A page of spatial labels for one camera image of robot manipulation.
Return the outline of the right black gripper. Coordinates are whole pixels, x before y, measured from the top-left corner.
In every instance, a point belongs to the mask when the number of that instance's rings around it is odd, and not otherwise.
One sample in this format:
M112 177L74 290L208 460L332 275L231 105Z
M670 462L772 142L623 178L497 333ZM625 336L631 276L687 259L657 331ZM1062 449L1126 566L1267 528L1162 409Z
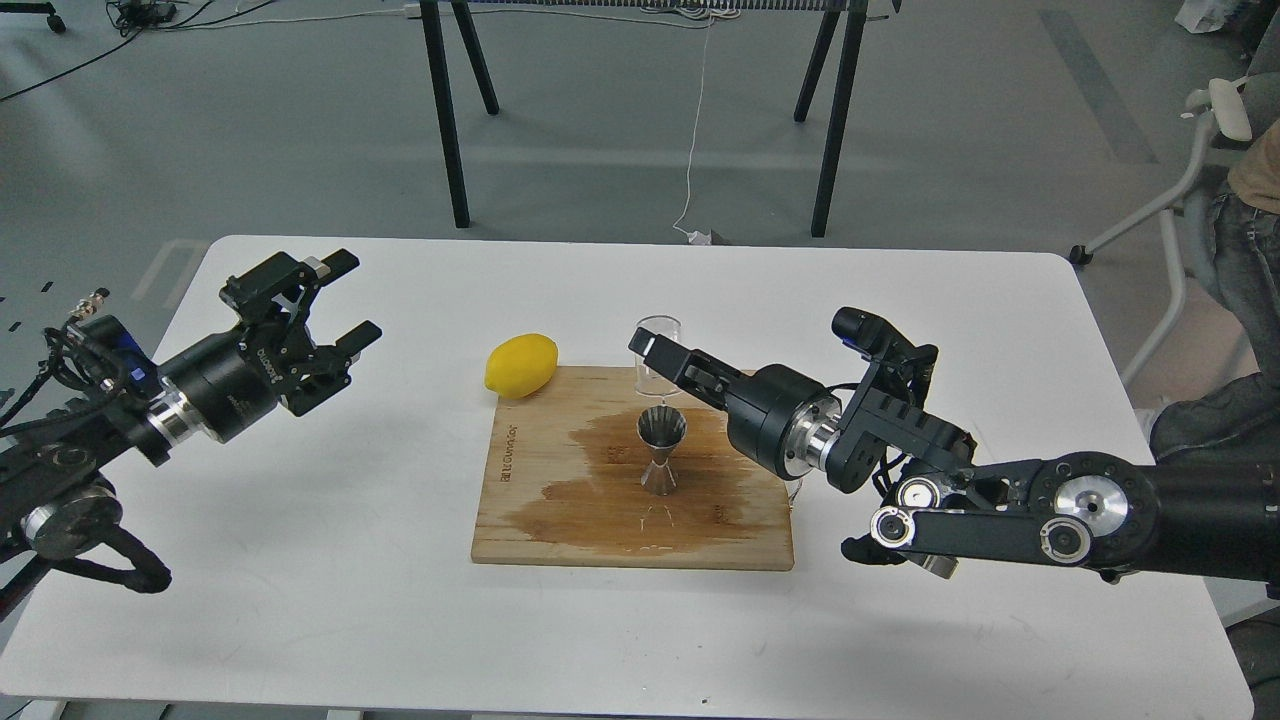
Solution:
M844 413L826 386L788 366L772 364L746 375L650 331L635 331L628 348L678 389L726 411L731 446L783 480L815 466L820 451L812 451L814 434L823 425L833 428Z

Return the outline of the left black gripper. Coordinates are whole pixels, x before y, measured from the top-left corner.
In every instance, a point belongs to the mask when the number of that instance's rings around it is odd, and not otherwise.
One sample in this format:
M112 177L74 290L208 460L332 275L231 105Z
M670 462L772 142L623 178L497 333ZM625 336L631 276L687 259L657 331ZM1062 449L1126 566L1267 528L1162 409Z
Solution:
M210 334L157 369L161 391L155 397L155 430L170 446L201 430L227 443L282 405L303 416L343 391L361 351L381 338L372 322L362 322L333 345L314 346L285 370L265 348L287 346L308 336L306 323L319 291L360 265L344 249L317 260L275 252L241 275L232 275L220 300L237 316L236 332Z

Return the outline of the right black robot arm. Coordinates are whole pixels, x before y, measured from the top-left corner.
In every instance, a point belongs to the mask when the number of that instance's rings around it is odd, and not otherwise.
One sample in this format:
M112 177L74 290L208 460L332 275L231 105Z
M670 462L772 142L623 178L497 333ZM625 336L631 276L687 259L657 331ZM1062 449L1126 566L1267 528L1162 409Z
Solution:
M726 413L730 443L774 475L819 470L844 493L872 483L881 503L868 533L842 542L849 561L942 578L959 559L1084 568L1107 583L1161 571L1263 582L1277 597L1272 464L1137 466L1083 451L978 465L972 436L924 409L936 346L855 307L831 329L869 364L847 401L788 366L749 374L648 329L628 347Z

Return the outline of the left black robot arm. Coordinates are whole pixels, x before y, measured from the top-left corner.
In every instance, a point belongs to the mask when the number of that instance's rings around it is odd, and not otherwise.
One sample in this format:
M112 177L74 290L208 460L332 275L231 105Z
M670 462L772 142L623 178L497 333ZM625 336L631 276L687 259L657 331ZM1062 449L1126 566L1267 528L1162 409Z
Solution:
M364 322L317 345L307 320L320 290L357 265L343 249L321 260L271 255L221 288L237 323L163 364L101 314L104 288L46 328L47 357L3 414L3 559L32 556L3 588L3 614L51 571L165 591L169 568L122 528L102 468L131 450L161 465L193 433L225 443L275 407L303 416L343 391L381 329Z

